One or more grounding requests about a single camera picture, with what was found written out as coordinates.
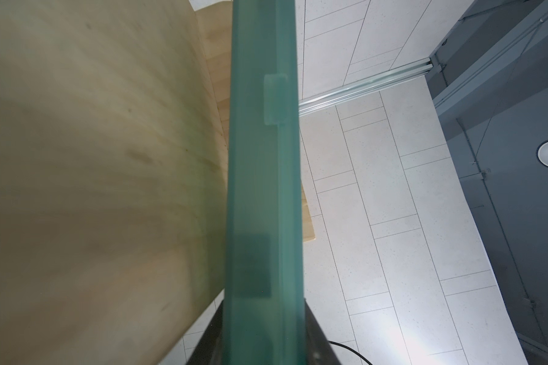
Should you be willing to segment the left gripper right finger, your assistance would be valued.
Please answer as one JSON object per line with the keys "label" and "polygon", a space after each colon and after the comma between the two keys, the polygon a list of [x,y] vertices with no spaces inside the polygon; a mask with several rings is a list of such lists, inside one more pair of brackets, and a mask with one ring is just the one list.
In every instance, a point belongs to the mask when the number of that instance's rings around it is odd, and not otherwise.
{"label": "left gripper right finger", "polygon": [[306,356],[308,365],[340,365],[322,328],[307,303],[304,304]]}

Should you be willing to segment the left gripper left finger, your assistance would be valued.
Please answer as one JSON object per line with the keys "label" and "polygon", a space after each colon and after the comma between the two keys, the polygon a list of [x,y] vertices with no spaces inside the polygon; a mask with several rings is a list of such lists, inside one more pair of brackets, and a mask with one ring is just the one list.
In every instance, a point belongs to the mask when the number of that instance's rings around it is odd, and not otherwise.
{"label": "left gripper left finger", "polygon": [[223,304],[220,304],[207,329],[202,333],[187,365],[223,364]]}

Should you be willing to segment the dark green pencil case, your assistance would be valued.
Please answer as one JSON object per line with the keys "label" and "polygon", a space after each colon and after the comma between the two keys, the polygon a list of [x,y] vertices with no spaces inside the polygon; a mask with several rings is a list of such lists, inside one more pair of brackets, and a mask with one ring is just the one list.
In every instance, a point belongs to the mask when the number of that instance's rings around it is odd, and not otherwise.
{"label": "dark green pencil case", "polygon": [[223,305],[226,364],[303,364],[295,3],[235,1]]}

